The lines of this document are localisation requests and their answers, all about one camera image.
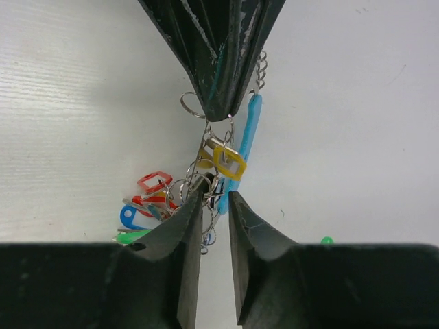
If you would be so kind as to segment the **yellow key tag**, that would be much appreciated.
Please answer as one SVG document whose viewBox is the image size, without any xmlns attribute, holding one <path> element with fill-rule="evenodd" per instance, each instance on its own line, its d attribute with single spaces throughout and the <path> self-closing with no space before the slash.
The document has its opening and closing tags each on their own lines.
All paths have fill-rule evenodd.
<svg viewBox="0 0 439 329">
<path fill-rule="evenodd" d="M 213 162 L 222 175 L 235 181 L 242 179 L 247 168 L 244 157 L 228 147 L 215 147 L 213 150 Z"/>
</svg>

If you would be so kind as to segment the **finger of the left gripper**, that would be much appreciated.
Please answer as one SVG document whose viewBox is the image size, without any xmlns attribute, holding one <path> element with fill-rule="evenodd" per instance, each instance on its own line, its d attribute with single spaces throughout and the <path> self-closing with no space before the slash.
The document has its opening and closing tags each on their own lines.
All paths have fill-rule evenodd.
<svg viewBox="0 0 439 329">
<path fill-rule="evenodd" d="M 237 113 L 257 59 L 284 4 L 284 0 L 230 2 L 222 77 L 224 119 Z"/>
<path fill-rule="evenodd" d="M 230 1 L 140 1 L 187 72 L 205 117 L 228 116 Z"/>
</svg>

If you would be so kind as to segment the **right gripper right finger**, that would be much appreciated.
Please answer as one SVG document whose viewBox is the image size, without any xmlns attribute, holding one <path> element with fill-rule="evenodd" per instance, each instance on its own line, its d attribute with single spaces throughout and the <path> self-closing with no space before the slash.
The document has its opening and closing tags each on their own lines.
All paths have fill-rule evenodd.
<svg viewBox="0 0 439 329">
<path fill-rule="evenodd" d="M 237 323 L 291 326 L 298 265 L 294 242 L 257 215 L 237 191 L 228 196 Z"/>
</svg>

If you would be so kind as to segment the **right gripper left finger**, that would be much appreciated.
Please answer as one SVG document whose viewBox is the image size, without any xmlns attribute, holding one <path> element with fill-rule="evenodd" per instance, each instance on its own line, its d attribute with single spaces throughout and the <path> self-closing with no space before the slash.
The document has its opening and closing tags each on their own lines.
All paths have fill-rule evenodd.
<svg viewBox="0 0 439 329">
<path fill-rule="evenodd" d="M 146 234 L 145 249 L 128 267 L 134 296 L 128 310 L 137 328 L 194 328 L 202 242 L 202 192 Z"/>
</svg>

